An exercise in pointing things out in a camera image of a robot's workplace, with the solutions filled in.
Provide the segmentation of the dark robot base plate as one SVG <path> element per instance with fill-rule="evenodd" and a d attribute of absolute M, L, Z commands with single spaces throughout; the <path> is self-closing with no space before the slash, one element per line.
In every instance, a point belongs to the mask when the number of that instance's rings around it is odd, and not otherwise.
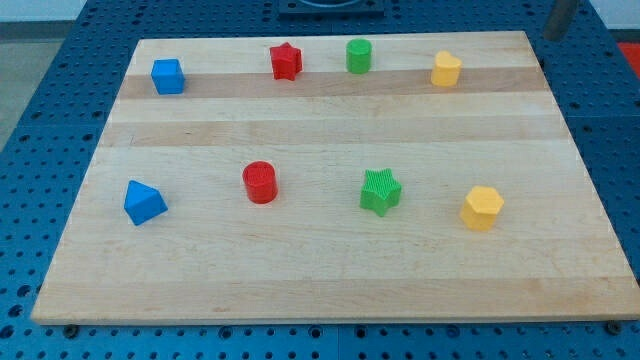
<path fill-rule="evenodd" d="M 283 16 L 383 15 L 385 0 L 277 0 Z"/>

